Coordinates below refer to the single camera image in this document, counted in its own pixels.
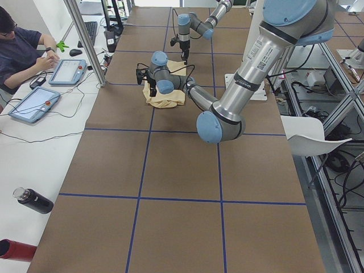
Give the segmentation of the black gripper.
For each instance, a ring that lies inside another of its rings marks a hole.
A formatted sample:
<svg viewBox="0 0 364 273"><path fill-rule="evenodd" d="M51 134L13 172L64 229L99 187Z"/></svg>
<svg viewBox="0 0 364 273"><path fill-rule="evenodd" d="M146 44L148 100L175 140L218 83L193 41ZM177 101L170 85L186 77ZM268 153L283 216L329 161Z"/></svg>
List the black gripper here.
<svg viewBox="0 0 364 273"><path fill-rule="evenodd" d="M156 81L154 79L149 79L148 83L150 85L150 97L155 97L157 94Z"/></svg>
<svg viewBox="0 0 364 273"><path fill-rule="evenodd" d="M180 41L180 49L182 51L181 59L183 60L184 64L187 65L189 49L190 49L190 41Z"/></svg>

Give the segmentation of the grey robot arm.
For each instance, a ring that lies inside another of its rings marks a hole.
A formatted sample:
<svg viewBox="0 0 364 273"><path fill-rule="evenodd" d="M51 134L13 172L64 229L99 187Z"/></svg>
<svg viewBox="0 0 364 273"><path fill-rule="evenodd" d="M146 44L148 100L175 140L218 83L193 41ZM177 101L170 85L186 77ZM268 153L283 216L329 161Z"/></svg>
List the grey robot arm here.
<svg viewBox="0 0 364 273"><path fill-rule="evenodd" d="M234 1L232 0L218 1L217 7L204 22L194 12L178 15L178 34L175 35L170 44L174 46L176 43L179 43L182 51L181 59L184 61L184 64L187 64L189 57L191 44L190 29L197 32L201 37L210 40L214 34L215 26L231 10L233 4Z"/></svg>
<svg viewBox="0 0 364 273"><path fill-rule="evenodd" d="M264 1L259 35L242 59L220 99L207 93L191 76L173 75L168 57L156 51L145 77L153 93L183 91L202 110L196 121L198 135L207 143L237 139L245 130L241 111L283 51L328 41L334 31L337 1Z"/></svg>

